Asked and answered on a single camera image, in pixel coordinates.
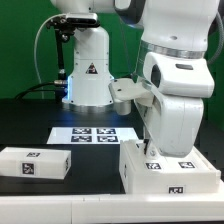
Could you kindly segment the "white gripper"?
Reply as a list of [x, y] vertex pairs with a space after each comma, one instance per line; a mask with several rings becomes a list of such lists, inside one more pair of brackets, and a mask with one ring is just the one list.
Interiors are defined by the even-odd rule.
[[192, 150], [203, 116], [200, 98], [170, 96], [161, 93], [153, 96], [150, 106], [135, 101], [149, 139], [144, 140], [144, 154], [183, 158]]

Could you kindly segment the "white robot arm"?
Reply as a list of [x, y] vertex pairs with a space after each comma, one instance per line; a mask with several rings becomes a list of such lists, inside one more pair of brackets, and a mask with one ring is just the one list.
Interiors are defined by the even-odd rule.
[[185, 157], [214, 81], [204, 54], [220, 0], [50, 0], [75, 40], [62, 104], [138, 110], [148, 150]]

